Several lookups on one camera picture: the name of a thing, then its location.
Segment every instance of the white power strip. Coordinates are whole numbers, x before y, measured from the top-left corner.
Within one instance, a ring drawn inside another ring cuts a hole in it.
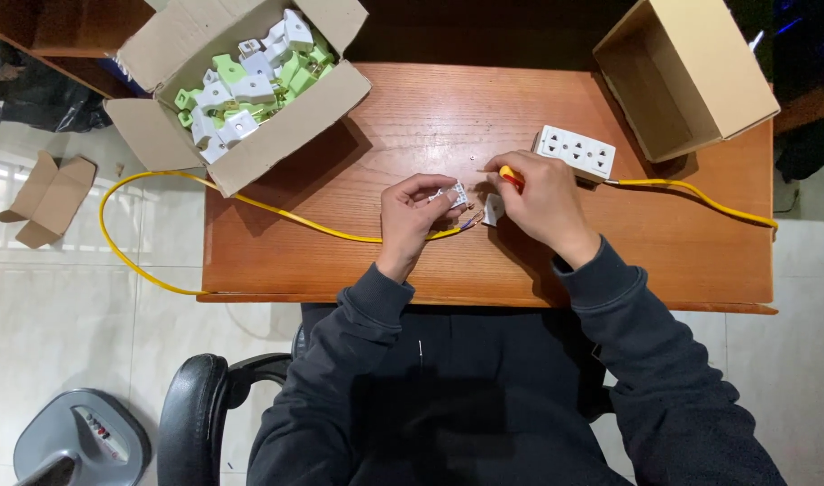
[[[560,158],[574,169],[574,174],[591,182],[610,178],[616,147],[594,138],[545,125],[535,140],[535,153]]]

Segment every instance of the cable on floor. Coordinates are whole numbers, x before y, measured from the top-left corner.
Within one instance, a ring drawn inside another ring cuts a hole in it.
[[[156,277],[154,277],[153,275],[151,275],[147,271],[142,270],[141,267],[139,267],[136,263],[133,262],[133,260],[128,259],[126,257],[126,255],[118,248],[118,246],[115,245],[115,241],[113,241],[112,238],[108,235],[108,230],[106,229],[106,222],[104,221],[104,209],[106,207],[106,201],[108,201],[109,196],[114,194],[116,190],[120,189],[122,186],[126,185],[129,182],[133,182],[133,181],[139,180],[139,179],[144,178],[144,177],[154,177],[154,176],[180,176],[180,177],[186,177],[187,179],[190,179],[192,181],[200,182],[200,183],[204,184],[205,186],[208,186],[211,189],[219,190],[219,189],[217,189],[216,185],[213,182],[202,179],[201,177],[199,177],[197,175],[192,175],[192,174],[188,174],[186,172],[181,172],[181,171],[142,172],[140,174],[131,175],[127,178],[124,178],[121,181],[116,182],[114,186],[109,188],[109,190],[104,194],[103,199],[100,201],[100,211],[99,211],[99,213],[100,213],[100,230],[103,232],[103,237],[106,239],[106,243],[108,243],[108,246],[112,249],[112,252],[114,252],[115,255],[118,255],[118,258],[121,259],[126,264],[126,266],[129,266],[131,269],[133,269],[133,271],[138,273],[140,276],[144,277],[145,279],[150,281],[152,284],[155,284],[160,288],[166,289],[166,290],[174,292],[174,293],[183,294],[183,295],[199,296],[199,295],[214,294],[213,292],[205,292],[205,291],[187,291],[187,290],[175,287],[174,285],[169,285],[168,283],[163,282],[160,279],[157,279]],[[342,238],[342,239],[350,239],[352,241],[360,241],[360,242],[363,242],[363,243],[382,243],[381,238],[376,238],[376,237],[371,237],[371,236],[355,236],[353,234],[343,233],[342,231],[337,231],[335,229],[331,229],[330,227],[322,226],[322,225],[320,225],[318,223],[314,223],[314,222],[312,222],[308,219],[305,219],[305,218],[302,218],[300,216],[289,213],[288,211],[286,211],[284,209],[280,209],[280,208],[274,207],[274,206],[269,206],[269,205],[267,205],[263,202],[255,201],[253,199],[250,199],[250,198],[246,197],[245,195],[235,194],[234,198],[238,199],[240,201],[243,201],[247,204],[251,204],[251,205],[256,206],[256,207],[261,207],[262,209],[266,209],[268,211],[276,213],[277,215],[280,215],[280,216],[283,216],[285,218],[288,218],[289,220],[298,222],[298,223],[300,223],[304,226],[309,226],[309,227],[311,227],[315,230],[318,230],[318,231],[320,231],[324,234],[329,234],[331,236],[336,236],[336,237]],[[449,230],[440,231],[439,233],[436,233],[436,234],[431,234],[427,237],[427,240],[445,238],[447,236],[458,234],[461,231],[464,231],[464,230],[466,230],[466,229],[468,229],[472,226],[475,226],[480,222],[479,215],[480,215],[480,213],[473,216],[468,222],[466,222],[461,227],[455,227],[455,228],[451,228]]]
[[[669,185],[669,186],[678,186],[680,188],[688,189],[689,191],[697,194],[697,196],[703,200],[703,203],[708,204],[709,206],[717,209],[721,213],[729,216],[735,216],[737,218],[741,218],[743,220],[753,221],[755,223],[759,223],[763,226],[768,226],[772,228],[772,241],[774,241],[777,232],[778,232],[778,223],[775,222],[771,218],[764,218],[763,216],[752,215],[751,213],[744,213],[743,211],[739,211],[737,209],[733,209],[731,207],[724,206],[723,204],[718,204],[717,202],[713,201],[709,196],[705,195],[701,190],[697,189],[694,185],[689,184],[687,182],[681,181],[671,181],[669,179],[620,179],[618,181],[608,179],[604,181],[607,184],[610,184],[615,187],[619,186],[655,186],[655,185]]]

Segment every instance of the black trash bag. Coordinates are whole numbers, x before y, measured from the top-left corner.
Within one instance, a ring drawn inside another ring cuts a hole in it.
[[[0,122],[52,132],[85,132],[112,125],[103,95],[0,40],[0,68],[5,66],[14,79],[0,81]]]

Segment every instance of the red and yellow screwdriver handle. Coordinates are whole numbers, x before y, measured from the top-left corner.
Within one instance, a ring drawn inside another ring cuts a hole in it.
[[[526,179],[523,179],[522,174],[514,172],[507,165],[503,165],[502,169],[499,170],[499,176],[513,184],[517,188],[517,192],[522,192],[522,189],[526,186]]]

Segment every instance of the hand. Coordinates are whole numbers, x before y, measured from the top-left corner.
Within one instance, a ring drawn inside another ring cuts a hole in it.
[[[430,226],[440,218],[456,218],[465,208],[451,209],[455,190],[428,197],[457,179],[447,175],[415,174],[382,192],[382,251],[375,266],[389,279],[403,283],[418,263]]]
[[[522,194],[499,176],[503,165],[526,179]],[[505,212],[526,234],[552,248],[575,270],[595,258],[601,237],[585,220],[568,164],[519,150],[493,157],[484,170],[502,195]]]

